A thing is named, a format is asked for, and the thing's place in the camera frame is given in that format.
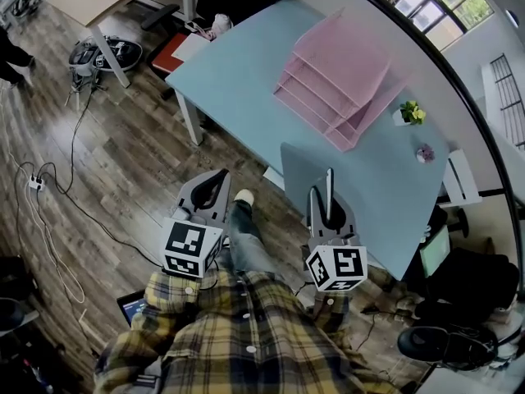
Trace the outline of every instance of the sleeve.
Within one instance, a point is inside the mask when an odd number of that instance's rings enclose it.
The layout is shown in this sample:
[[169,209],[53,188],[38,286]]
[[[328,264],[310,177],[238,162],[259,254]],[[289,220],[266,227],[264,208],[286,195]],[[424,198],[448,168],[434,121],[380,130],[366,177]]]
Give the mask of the sleeve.
[[154,273],[146,289],[146,306],[131,322],[131,330],[111,341],[95,367],[96,393],[114,392],[131,384],[145,368],[170,348],[178,328],[187,322],[182,296],[185,279]]
[[318,292],[311,316],[315,324],[345,353],[352,364],[354,376],[367,394],[400,394],[391,383],[370,370],[363,356],[352,349],[349,337],[350,299],[345,292],[333,295]]

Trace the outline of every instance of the power strip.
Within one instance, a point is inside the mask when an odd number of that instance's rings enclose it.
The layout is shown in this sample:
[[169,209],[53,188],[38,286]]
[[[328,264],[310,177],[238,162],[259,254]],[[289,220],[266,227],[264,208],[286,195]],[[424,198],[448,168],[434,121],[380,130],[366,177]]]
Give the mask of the power strip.
[[27,185],[32,188],[33,190],[42,191],[45,187],[43,183],[42,178],[37,178],[33,174],[31,174],[30,180],[27,182]]

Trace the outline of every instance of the green tree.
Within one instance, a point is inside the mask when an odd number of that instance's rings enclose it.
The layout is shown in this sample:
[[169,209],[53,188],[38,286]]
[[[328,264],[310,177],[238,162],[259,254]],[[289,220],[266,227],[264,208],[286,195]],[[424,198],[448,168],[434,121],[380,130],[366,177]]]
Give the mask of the green tree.
[[485,0],[467,0],[455,10],[458,18],[468,29],[476,26],[492,13]]

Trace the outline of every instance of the chair armrest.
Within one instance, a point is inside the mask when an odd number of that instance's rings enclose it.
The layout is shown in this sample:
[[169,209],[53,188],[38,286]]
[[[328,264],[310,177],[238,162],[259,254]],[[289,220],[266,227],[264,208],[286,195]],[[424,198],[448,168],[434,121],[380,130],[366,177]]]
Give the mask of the chair armrest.
[[180,6],[178,4],[169,4],[162,9],[154,12],[148,19],[146,19],[140,27],[142,30],[151,30],[154,26],[157,26],[159,22],[166,19],[166,16],[171,16],[174,11],[178,11]]

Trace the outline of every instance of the jeans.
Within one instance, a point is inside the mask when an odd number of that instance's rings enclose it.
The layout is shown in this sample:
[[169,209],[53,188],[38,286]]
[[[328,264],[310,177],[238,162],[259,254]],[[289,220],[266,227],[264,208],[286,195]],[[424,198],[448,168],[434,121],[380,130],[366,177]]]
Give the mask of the jeans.
[[257,226],[252,222],[252,208],[245,201],[234,201],[228,217],[230,249],[217,257],[220,267],[245,272],[269,272],[280,276],[266,252]]
[[8,63],[15,66],[27,67],[31,56],[22,48],[13,45],[7,36],[7,32],[0,27],[0,78],[11,83],[19,82],[24,78],[18,71]]

